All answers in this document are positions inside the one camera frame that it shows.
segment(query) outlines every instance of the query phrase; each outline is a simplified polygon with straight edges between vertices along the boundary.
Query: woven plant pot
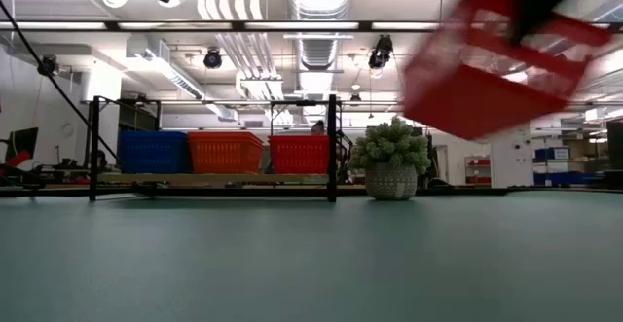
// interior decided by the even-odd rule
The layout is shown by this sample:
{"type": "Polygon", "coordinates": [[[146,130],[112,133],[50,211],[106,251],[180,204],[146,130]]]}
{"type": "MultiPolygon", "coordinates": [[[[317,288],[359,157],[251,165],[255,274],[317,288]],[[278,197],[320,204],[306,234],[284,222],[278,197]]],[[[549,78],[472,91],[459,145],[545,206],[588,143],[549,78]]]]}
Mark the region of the woven plant pot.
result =
{"type": "Polygon", "coordinates": [[[418,173],[409,166],[378,163],[366,169],[366,191],[376,200],[407,200],[416,195],[418,173]]]}

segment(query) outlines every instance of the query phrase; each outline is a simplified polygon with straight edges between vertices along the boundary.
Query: computer monitor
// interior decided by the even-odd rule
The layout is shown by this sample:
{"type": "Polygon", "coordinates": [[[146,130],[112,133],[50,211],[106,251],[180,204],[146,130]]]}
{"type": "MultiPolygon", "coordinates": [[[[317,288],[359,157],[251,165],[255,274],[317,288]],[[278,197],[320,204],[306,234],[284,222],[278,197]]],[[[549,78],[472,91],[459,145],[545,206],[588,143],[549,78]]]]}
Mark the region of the computer monitor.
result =
{"type": "Polygon", "coordinates": [[[39,127],[11,132],[11,134],[9,134],[9,139],[4,141],[7,144],[7,153],[5,153],[4,160],[10,161],[21,152],[28,152],[30,156],[34,156],[38,134],[39,127]]]}

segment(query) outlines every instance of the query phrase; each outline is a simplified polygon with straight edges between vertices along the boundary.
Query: black metal frame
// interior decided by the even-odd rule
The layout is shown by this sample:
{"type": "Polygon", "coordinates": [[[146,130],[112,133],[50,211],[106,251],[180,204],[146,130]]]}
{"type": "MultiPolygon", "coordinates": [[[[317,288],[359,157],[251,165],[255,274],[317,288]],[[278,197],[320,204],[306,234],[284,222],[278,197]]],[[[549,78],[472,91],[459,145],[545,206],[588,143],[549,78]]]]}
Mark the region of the black metal frame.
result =
{"type": "MultiPolygon", "coordinates": [[[[90,170],[90,183],[89,183],[89,200],[95,201],[97,196],[106,194],[104,190],[100,190],[97,187],[98,184],[98,172],[99,167],[97,164],[97,151],[99,149],[99,105],[102,102],[107,104],[114,103],[118,105],[127,106],[125,103],[114,101],[102,96],[95,96],[91,101],[92,111],[92,130],[91,130],[91,170],[90,170]]],[[[157,103],[159,104],[159,112],[161,112],[162,105],[159,101],[146,100],[145,103],[157,103]]],[[[335,94],[329,96],[328,101],[272,101],[271,102],[271,117],[273,116],[273,110],[276,105],[297,105],[297,106],[315,106],[320,104],[326,104],[327,109],[327,135],[329,136],[329,145],[335,146],[338,143],[338,133],[336,129],[337,121],[337,107],[341,104],[338,101],[335,94]]],[[[271,119],[271,134],[273,134],[273,119],[271,119]]],[[[329,164],[327,165],[327,174],[329,181],[326,184],[326,197],[329,201],[335,202],[337,200],[337,154],[335,148],[329,148],[329,164]]],[[[248,197],[248,196],[261,196],[261,197],[289,197],[289,196],[303,196],[303,197],[318,197],[318,189],[306,189],[306,190],[292,190],[292,189],[280,189],[272,188],[267,190],[248,190],[248,189],[158,189],[158,188],[134,188],[126,189],[127,192],[139,191],[141,194],[148,196],[164,196],[164,195],[176,195],[176,196],[234,196],[234,197],[248,197]]]]}

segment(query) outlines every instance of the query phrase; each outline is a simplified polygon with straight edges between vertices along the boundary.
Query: person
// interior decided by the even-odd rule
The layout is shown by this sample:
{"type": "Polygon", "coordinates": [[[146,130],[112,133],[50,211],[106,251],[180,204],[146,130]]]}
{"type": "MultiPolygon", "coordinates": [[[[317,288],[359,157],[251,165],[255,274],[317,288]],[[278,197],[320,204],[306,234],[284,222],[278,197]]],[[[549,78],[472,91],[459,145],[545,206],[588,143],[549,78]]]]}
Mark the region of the person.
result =
{"type": "Polygon", "coordinates": [[[312,136],[324,135],[324,121],[320,120],[311,127],[311,135],[312,136]]]}

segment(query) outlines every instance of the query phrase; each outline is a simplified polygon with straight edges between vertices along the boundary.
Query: succulent plant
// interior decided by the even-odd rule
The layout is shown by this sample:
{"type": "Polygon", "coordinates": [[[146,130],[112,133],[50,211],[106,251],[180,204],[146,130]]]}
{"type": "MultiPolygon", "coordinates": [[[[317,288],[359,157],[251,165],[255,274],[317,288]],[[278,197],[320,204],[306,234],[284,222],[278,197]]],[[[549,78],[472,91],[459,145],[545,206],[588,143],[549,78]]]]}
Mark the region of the succulent plant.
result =
{"type": "Polygon", "coordinates": [[[365,169],[375,163],[389,163],[393,167],[412,165],[418,174],[430,167],[428,141],[423,136],[412,136],[413,128],[398,118],[391,124],[383,123],[366,130],[365,137],[357,138],[348,166],[365,169]]]}

